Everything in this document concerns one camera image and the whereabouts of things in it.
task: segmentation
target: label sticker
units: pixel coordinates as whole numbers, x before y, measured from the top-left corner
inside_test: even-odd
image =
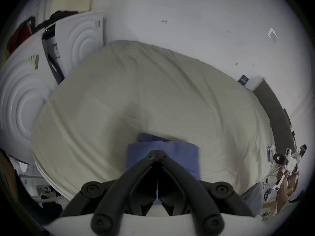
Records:
[[[33,71],[38,69],[38,60],[39,60],[39,54],[34,54],[30,56],[30,64]]]

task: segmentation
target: bed frame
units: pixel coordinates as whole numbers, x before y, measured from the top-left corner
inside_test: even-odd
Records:
[[[261,83],[253,90],[253,93],[270,119],[277,153],[284,155],[287,148],[290,148],[294,153],[295,147],[290,124],[274,92],[267,82],[262,79]]]

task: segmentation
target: bed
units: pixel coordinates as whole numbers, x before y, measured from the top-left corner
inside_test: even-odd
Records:
[[[270,119],[253,92],[199,60],[136,41],[114,41],[52,94],[31,149],[45,179],[68,199],[89,181],[117,179],[140,133],[200,151],[201,178],[242,193],[268,174]]]

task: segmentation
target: clothing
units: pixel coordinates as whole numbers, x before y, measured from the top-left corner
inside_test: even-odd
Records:
[[[165,151],[171,159],[183,166],[195,179],[201,180],[199,148],[196,145],[185,142],[174,142],[150,134],[140,134],[138,143],[128,145],[127,170],[145,158],[152,150]]]
[[[264,188],[261,183],[256,183],[241,195],[254,216],[260,215],[264,202]]]

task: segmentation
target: white wall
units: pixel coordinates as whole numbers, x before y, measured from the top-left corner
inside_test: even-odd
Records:
[[[236,80],[245,74],[249,87],[265,77],[289,116],[313,92],[313,49],[284,0],[93,0],[92,9],[105,11],[107,42],[169,48]],[[268,36],[270,28],[278,38]]]

